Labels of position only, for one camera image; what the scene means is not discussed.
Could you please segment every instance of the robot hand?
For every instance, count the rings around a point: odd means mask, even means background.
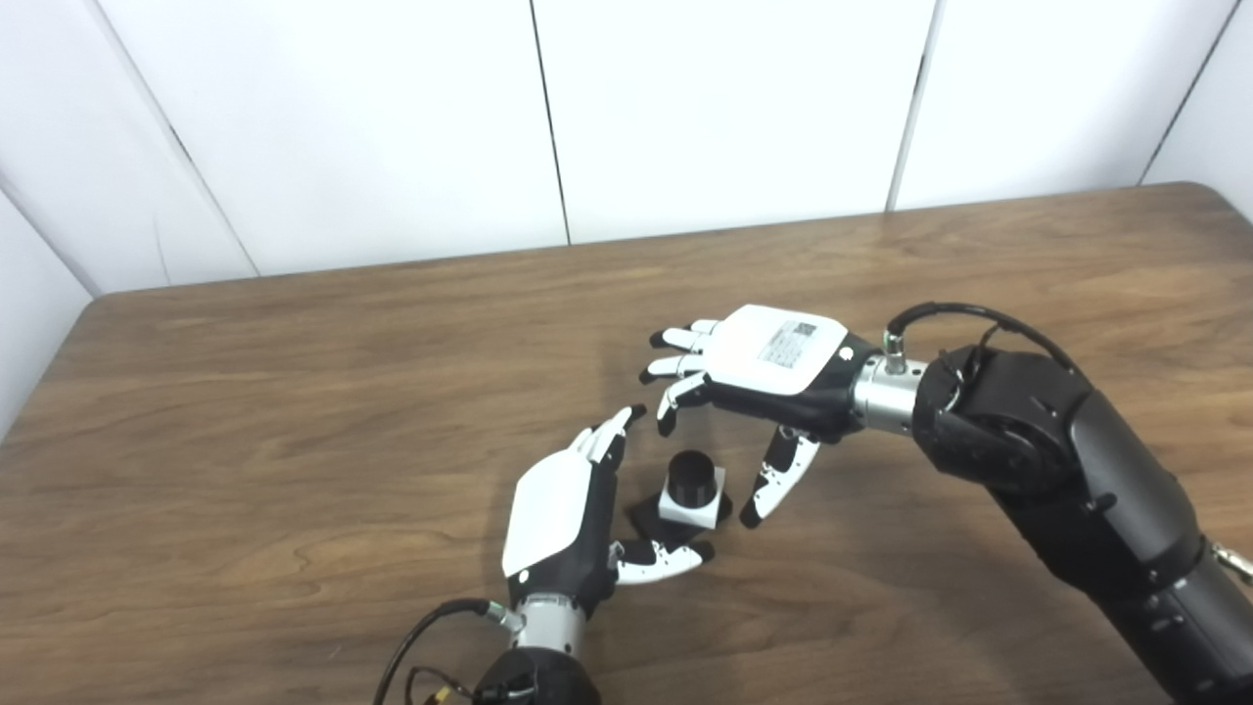
[[[501,624],[509,621],[512,634],[476,690],[480,700],[525,692],[535,704],[599,702],[579,664],[596,606],[619,584],[664,580],[713,557],[708,543],[668,551],[653,541],[610,540],[626,431],[642,416],[643,407],[628,407],[583,430],[517,481],[501,560],[512,607]]]
[[[679,409],[703,404],[778,425],[739,516],[749,528],[796,487],[819,445],[863,428],[852,389],[882,361],[877,348],[837,321],[756,304],[722,321],[658,331],[650,342],[683,351],[654,361],[639,376],[644,384],[678,381],[657,411],[662,436],[674,431]]]

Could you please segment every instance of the robot finger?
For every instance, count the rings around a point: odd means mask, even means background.
[[[809,470],[819,443],[811,441],[804,433],[779,427],[771,440],[766,457],[762,460],[762,472],[753,483],[753,496],[739,512],[739,522],[748,528],[757,528],[762,520],[796,487],[804,472]]]
[[[649,363],[648,368],[639,374],[639,382],[650,384],[658,378],[685,378],[704,371],[704,358],[700,356],[675,356]]]
[[[648,342],[653,347],[669,346],[685,352],[699,352],[704,349],[708,339],[709,333],[697,332],[694,329],[682,327],[668,327],[654,332],[653,336],[648,338]]]
[[[593,463],[616,470],[621,463],[623,451],[626,448],[626,431],[635,423],[635,419],[639,419],[645,413],[648,413],[648,409],[643,404],[637,404],[634,407],[624,407],[614,414],[614,418],[601,425],[584,442],[586,458]]]
[[[613,552],[618,558],[618,585],[662,581],[713,560],[713,545],[707,541],[674,551],[668,551],[659,541],[619,541]]]
[[[704,386],[708,376],[699,374],[683,378],[665,388],[662,394],[662,403],[657,408],[657,431],[662,436],[670,436],[678,423],[679,409],[683,407],[699,407],[708,403],[704,396]]]

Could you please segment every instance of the panel seam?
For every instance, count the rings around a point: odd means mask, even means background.
[[[922,43],[922,56],[918,59],[918,73],[913,79],[913,93],[910,95],[910,109],[905,114],[905,128],[901,130],[901,147],[896,152],[896,165],[892,168],[892,182],[887,188],[887,200],[883,212],[896,210],[896,199],[905,179],[905,167],[910,160],[910,147],[913,144],[913,129],[922,109],[922,96],[926,93],[927,76],[931,74],[931,60],[935,56],[936,43],[940,39],[940,25],[949,0],[935,0],[931,9],[931,23],[927,25],[927,38]]]

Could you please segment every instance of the black cable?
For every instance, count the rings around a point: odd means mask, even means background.
[[[1056,361],[1059,366],[1066,369],[1066,372],[1078,376],[1081,379],[1086,379],[1079,371],[1079,366],[1070,359],[1070,356],[1066,356],[1066,351],[1063,349],[1056,342],[1049,339],[1046,334],[1015,318],[1014,316],[986,306],[976,306],[975,303],[961,303],[956,301],[928,301],[926,303],[918,303],[917,306],[910,306],[908,308],[901,311],[895,318],[888,321],[887,332],[888,334],[895,334],[897,337],[903,336],[905,328],[910,323],[917,321],[918,318],[935,316],[937,313],[965,313],[967,316],[977,316],[980,318],[995,321],[1001,329],[1006,332],[1016,332],[1042,347],[1048,352],[1049,357]],[[989,331],[987,337],[990,337],[991,332],[994,331]]]
[[[408,654],[410,647],[413,646],[413,642],[417,641],[417,637],[422,636],[422,632],[427,627],[434,625],[440,617],[457,612],[474,612],[479,616],[486,615],[490,605],[491,602],[487,600],[449,600],[419,620],[413,625],[413,629],[408,630],[408,634],[401,640],[400,646],[396,647],[396,654],[392,654],[391,661],[383,669],[383,676],[378,680],[378,689],[375,691],[373,705],[383,705],[383,701],[387,699],[387,690],[391,687],[391,681],[396,677],[396,670],[400,669],[401,661],[405,660],[405,654]]]

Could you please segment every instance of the black cylinder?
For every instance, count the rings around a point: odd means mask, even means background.
[[[1146,599],[1096,601],[1179,704],[1253,702],[1253,606],[1208,553]]]
[[[670,458],[665,491],[679,507],[699,510],[718,500],[713,461],[699,451],[683,451]]]

